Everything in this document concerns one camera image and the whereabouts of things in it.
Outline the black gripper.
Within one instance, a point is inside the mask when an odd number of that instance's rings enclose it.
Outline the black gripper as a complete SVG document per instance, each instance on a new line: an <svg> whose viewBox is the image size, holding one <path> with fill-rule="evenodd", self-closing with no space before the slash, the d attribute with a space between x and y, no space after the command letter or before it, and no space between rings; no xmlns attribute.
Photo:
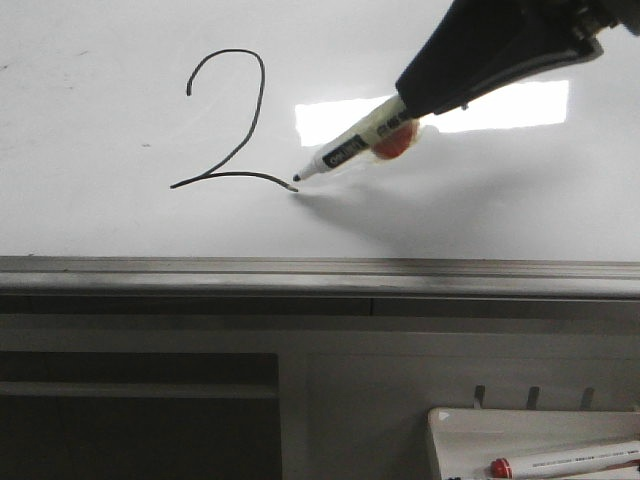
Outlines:
<svg viewBox="0 0 640 480"><path fill-rule="evenodd" d="M396 82L410 117L602 54L600 31L639 36L639 0L455 1Z"/></svg>

